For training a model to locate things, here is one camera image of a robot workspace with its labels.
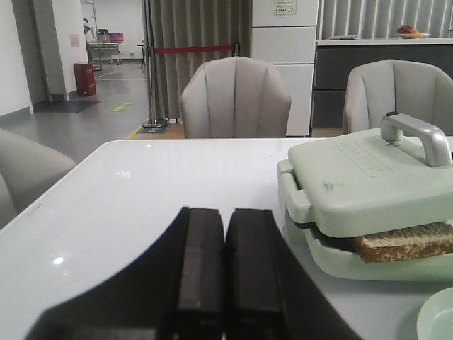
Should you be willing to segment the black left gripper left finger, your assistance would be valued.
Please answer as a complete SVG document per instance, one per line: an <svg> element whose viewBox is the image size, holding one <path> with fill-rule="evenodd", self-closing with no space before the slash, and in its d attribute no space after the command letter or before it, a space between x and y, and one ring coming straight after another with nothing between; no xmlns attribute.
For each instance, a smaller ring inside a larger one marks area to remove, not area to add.
<svg viewBox="0 0 453 340"><path fill-rule="evenodd" d="M31 339L221 339L224 228L217 210L182 208L114 276L45 310Z"/></svg>

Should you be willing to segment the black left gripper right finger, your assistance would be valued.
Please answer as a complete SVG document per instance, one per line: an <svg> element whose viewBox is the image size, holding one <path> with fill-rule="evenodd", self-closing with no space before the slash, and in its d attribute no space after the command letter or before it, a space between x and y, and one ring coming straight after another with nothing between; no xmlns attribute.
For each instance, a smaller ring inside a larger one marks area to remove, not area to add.
<svg viewBox="0 0 453 340"><path fill-rule="evenodd" d="M226 262L228 339L359 339L302 268L270 210L234 211Z"/></svg>

